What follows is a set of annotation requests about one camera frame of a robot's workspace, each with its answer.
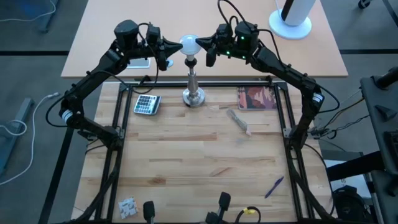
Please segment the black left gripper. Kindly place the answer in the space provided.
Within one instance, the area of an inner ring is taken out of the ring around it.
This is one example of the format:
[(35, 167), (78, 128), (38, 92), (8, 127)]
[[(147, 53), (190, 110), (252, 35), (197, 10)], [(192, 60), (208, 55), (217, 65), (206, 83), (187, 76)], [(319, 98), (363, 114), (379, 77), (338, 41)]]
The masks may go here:
[(140, 44), (141, 57), (144, 59), (154, 58), (156, 64), (161, 71), (167, 69), (167, 58), (183, 48), (183, 45), (178, 42), (172, 42), (165, 37), (162, 39), (163, 44)]

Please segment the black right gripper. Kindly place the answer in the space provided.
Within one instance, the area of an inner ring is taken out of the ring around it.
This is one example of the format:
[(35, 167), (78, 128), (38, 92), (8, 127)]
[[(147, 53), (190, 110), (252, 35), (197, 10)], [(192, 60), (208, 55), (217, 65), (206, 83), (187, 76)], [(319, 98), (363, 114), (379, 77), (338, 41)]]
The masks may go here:
[(206, 66), (212, 67), (217, 57), (224, 55), (228, 59), (231, 58), (231, 52), (233, 51), (233, 44), (222, 44), (214, 42), (216, 34), (209, 37), (198, 37), (196, 43), (203, 49), (206, 50)]

